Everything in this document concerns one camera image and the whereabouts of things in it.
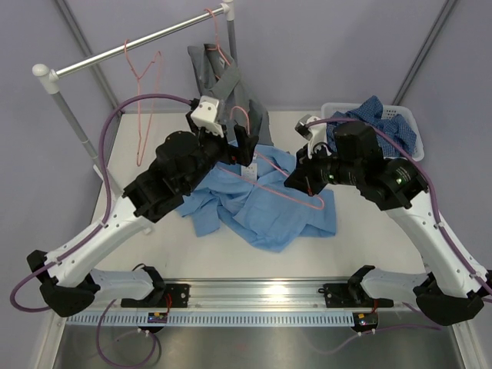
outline gray cloth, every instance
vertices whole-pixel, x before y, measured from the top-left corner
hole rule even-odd
[[[211,96],[225,102],[224,123],[228,129],[228,140],[236,139],[235,122],[243,127],[246,126],[246,117],[239,109],[234,110],[233,119],[229,118],[231,109],[238,105],[248,112],[251,134],[260,138],[258,144],[273,146],[268,111],[241,80],[238,65],[224,50],[222,52],[231,65],[225,64],[217,50],[209,49],[215,49],[215,45],[188,46],[188,54],[193,63],[200,95]]]

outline white bracket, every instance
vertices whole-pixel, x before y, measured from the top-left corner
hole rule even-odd
[[[412,207],[409,209],[396,208],[386,210],[386,213],[412,240],[417,250],[421,253],[424,263],[432,270],[437,285],[443,293],[456,298],[467,298],[468,292],[480,290],[481,284],[474,276],[468,273],[466,267],[451,250],[439,229],[434,227],[431,196],[422,191],[412,199],[411,204]],[[446,229],[460,253],[468,260],[475,271],[484,276],[487,273],[487,269],[470,255],[449,226],[446,226]]]
[[[307,125],[309,123],[319,121],[321,118],[315,116],[315,115],[310,115],[307,114],[304,117],[302,117],[298,125]],[[307,143],[307,156],[311,159],[313,156],[313,153],[317,152],[320,149],[320,146],[318,144],[325,143],[327,144],[327,139],[326,139],[326,125],[314,125],[310,128],[308,128],[309,134],[304,135],[304,138],[308,140]]]
[[[79,285],[92,268],[120,244],[149,227],[151,222],[144,217],[135,217],[134,212],[135,206],[129,198],[119,198],[115,202],[106,224],[84,247],[67,256],[63,261],[57,262],[62,254],[74,248],[100,225],[101,218],[60,248],[48,252],[45,263],[57,262],[56,265],[48,269],[50,277],[58,279],[58,286],[76,287]]]
[[[390,298],[415,305],[414,288],[427,279],[427,274],[405,274],[373,269],[362,279],[361,286],[370,298]]]
[[[200,104],[191,113],[191,119],[197,127],[204,127],[213,135],[224,137],[222,126],[218,124],[221,110],[222,103],[219,100],[210,96],[202,96]]]
[[[226,20],[234,21],[234,0],[224,0],[222,8],[224,8]]]
[[[32,74],[38,77],[46,92],[50,95],[60,92],[60,88],[58,88],[58,85],[56,84],[58,76],[54,70],[50,70],[44,64],[36,64],[32,67]]]

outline light gray background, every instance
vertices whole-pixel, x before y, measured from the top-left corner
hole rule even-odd
[[[94,52],[122,45],[216,7],[212,0],[69,0]],[[443,0],[235,0],[238,61],[244,80],[271,110],[319,109],[327,101],[392,101]],[[223,16],[221,43],[228,49]],[[197,96],[186,47],[214,40],[212,21],[130,51],[138,71],[157,50],[162,91]],[[120,100],[136,82],[124,56],[101,63]],[[153,75],[142,81],[152,91]],[[157,101],[160,108],[181,108]]]
[[[80,58],[50,1],[4,2],[0,12],[0,366],[29,368],[43,314],[16,311],[10,290],[29,273],[25,257],[49,251],[87,226],[101,182],[52,99],[31,68]],[[109,107],[88,71],[62,81],[68,103],[91,139]],[[38,283],[19,301],[40,307]]]
[[[492,2],[462,1],[402,105],[417,119],[444,217],[492,269]],[[492,307],[474,320],[489,364]]]
[[[427,324],[412,313],[381,312],[380,327]],[[103,327],[101,345],[121,365],[136,365],[150,340],[133,334],[109,345],[126,327]],[[153,369],[464,369],[450,328],[441,332],[400,329],[357,338],[335,354],[325,354],[354,336],[347,327],[167,327],[156,334],[162,346],[149,361]],[[55,369],[111,369],[98,356],[94,328],[67,326]]]

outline white clip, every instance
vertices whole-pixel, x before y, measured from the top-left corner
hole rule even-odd
[[[470,277],[473,277],[473,278],[482,278],[482,274],[479,271],[475,271],[475,273],[470,274]]]
[[[102,222],[102,219],[98,219],[98,220],[97,220],[97,223],[98,223],[101,227],[103,227],[103,228],[105,228],[105,227],[106,227],[106,225],[108,225],[108,223],[103,223],[103,222]]]

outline blue checkered cloth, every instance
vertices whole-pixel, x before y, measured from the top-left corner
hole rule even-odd
[[[388,135],[393,141],[395,141],[401,148],[403,148],[408,154],[412,155],[415,150],[415,141],[417,135],[410,125],[408,125],[405,118],[400,114],[395,115],[392,119],[381,119],[383,115],[383,105],[379,98],[373,96],[366,100],[359,108],[350,110],[347,113],[340,113],[337,111],[333,114],[332,118],[356,118],[365,121],[369,125],[374,126],[380,131]],[[330,149],[336,151],[335,142],[333,138],[333,130],[336,125],[327,125],[326,135]],[[377,142],[383,149],[383,155],[385,157],[397,158],[400,153],[390,144],[388,144],[383,138],[377,136]]]

